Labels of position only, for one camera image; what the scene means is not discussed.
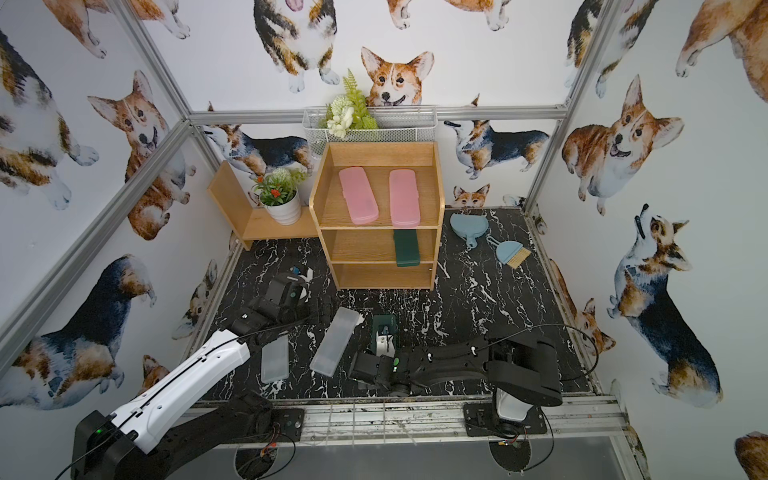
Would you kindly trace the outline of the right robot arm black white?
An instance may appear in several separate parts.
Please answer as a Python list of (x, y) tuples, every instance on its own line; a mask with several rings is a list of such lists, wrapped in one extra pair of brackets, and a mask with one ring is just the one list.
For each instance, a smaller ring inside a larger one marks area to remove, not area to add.
[(359, 352), (349, 377), (363, 389), (401, 397), (447, 382), (482, 380), (494, 389), (497, 416), (507, 422), (522, 421), (533, 407), (563, 403), (556, 345), (528, 331), (442, 347), (404, 347), (391, 356)]

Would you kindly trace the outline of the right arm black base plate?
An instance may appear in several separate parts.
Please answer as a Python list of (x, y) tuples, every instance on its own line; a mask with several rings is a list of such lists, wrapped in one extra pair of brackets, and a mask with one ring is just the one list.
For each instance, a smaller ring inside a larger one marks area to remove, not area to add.
[(469, 437), (496, 435), (512, 438), (525, 435), (543, 435), (549, 431), (540, 407), (531, 406), (521, 421), (503, 420), (492, 403), (466, 403), (463, 419)]

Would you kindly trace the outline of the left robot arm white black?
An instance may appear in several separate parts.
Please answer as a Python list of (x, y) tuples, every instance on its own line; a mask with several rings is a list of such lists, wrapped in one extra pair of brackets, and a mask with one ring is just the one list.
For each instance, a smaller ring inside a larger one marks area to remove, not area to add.
[(154, 386), (109, 415), (94, 411), (81, 420), (73, 460), (58, 476), (165, 479), (224, 443), (298, 440), (301, 410), (278, 410), (254, 392), (187, 422), (180, 419), (220, 380), (261, 354), (267, 343), (321, 320), (321, 305), (308, 299), (312, 278), (309, 267), (292, 267), (275, 276), (264, 295), (227, 320)]

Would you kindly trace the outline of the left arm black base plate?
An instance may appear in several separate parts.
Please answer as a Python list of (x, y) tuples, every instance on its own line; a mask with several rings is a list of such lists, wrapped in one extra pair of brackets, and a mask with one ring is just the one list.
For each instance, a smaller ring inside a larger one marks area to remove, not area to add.
[(288, 438), (289, 442), (301, 440), (305, 410), (299, 408), (278, 408), (262, 411), (238, 442), (267, 442)]

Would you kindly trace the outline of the dark green pencil case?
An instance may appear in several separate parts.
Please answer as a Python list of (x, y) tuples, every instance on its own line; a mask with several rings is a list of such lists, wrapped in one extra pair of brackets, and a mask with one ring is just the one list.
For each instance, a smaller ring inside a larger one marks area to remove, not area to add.
[(414, 267), (421, 263), (418, 235), (414, 229), (393, 231), (396, 265), (400, 268)]
[(380, 337), (395, 337), (398, 331), (397, 319), (393, 314), (375, 314), (371, 326), (373, 345), (376, 345)]

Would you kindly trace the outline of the pink pencil case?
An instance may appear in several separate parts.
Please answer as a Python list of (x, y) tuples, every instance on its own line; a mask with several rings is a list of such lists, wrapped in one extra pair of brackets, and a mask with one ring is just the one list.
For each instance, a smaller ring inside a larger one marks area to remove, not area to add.
[(344, 168), (339, 171), (338, 176), (351, 222), (355, 225), (366, 225), (377, 220), (378, 204), (364, 168)]
[(420, 225), (421, 214), (416, 173), (411, 169), (395, 169), (389, 175), (390, 219), (398, 228)]

